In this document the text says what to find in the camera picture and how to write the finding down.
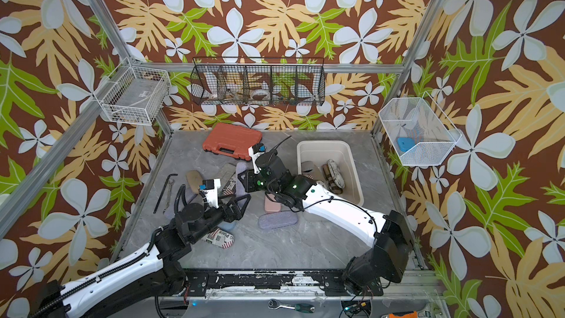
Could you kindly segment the plaid glasses case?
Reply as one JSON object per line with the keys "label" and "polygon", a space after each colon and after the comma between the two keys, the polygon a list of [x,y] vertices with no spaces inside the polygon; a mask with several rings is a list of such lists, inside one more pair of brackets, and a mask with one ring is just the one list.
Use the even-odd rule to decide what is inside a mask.
{"label": "plaid glasses case", "polygon": [[335,181],[328,165],[325,164],[322,166],[322,173],[325,177],[325,184],[327,185],[327,189],[334,194],[342,194],[343,188],[341,188]]}

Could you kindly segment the cream plastic storage box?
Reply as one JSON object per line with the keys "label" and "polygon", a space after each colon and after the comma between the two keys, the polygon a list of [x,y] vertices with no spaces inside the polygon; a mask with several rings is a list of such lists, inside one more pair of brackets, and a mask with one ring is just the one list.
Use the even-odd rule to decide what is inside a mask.
{"label": "cream plastic storage box", "polygon": [[357,169],[349,144],[345,141],[301,141],[297,144],[297,167],[301,175],[301,163],[312,161],[319,169],[334,160],[345,181],[345,189],[341,197],[358,206],[364,203],[363,192],[358,178]]}

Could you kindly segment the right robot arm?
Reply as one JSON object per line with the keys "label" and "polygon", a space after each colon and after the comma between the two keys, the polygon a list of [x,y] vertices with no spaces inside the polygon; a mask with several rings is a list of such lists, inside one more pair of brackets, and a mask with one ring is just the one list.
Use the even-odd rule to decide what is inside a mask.
{"label": "right robot arm", "polygon": [[247,193],[263,191],[273,202],[294,212],[308,212],[333,222],[365,243],[369,249],[352,258],[341,279],[351,294],[368,289],[383,295],[382,279],[399,284],[413,250],[410,229],[401,213],[384,214],[355,205],[304,176],[293,175],[277,155],[262,143],[248,149],[253,169],[238,174]]}

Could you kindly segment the pale purple glasses case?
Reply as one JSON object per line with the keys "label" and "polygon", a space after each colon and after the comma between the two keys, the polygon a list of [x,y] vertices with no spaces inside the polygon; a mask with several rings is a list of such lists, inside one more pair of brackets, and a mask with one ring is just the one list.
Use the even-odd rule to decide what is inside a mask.
{"label": "pale purple glasses case", "polygon": [[247,162],[238,162],[235,168],[235,195],[237,197],[244,196],[247,193],[245,189],[246,172]]}

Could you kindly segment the small pink glasses case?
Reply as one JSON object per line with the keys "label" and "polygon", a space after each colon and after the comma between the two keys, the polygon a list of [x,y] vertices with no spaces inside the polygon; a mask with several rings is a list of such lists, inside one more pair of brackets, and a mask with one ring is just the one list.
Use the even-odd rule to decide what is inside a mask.
{"label": "small pink glasses case", "polygon": [[264,199],[264,210],[266,213],[278,213],[281,212],[282,206],[280,203],[273,201],[270,194],[267,194]]}

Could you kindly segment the floral print glasses case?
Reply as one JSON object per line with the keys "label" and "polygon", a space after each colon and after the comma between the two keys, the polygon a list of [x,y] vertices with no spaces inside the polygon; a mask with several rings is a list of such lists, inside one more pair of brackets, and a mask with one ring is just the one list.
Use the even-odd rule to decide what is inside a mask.
{"label": "floral print glasses case", "polygon": [[334,160],[330,159],[327,162],[327,166],[330,174],[330,179],[335,184],[335,187],[345,189],[345,181],[338,167],[338,164]]}

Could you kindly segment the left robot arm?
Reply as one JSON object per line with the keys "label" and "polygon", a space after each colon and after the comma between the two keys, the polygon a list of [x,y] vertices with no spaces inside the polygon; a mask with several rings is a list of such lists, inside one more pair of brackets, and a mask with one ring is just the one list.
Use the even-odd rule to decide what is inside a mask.
{"label": "left robot arm", "polygon": [[30,317],[94,317],[126,308],[148,297],[176,294],[186,282],[179,260],[222,222],[243,218],[249,194],[221,196],[216,206],[186,199],[181,185],[173,205],[174,218],[152,232],[147,244],[128,257],[76,281],[48,283]]}

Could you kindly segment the grey fabric glasses case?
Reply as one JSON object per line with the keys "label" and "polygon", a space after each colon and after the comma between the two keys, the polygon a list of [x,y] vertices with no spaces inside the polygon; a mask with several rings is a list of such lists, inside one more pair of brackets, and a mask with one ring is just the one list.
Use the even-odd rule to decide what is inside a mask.
{"label": "grey fabric glasses case", "polygon": [[301,163],[301,174],[308,177],[313,177],[317,166],[312,161],[304,161]]}

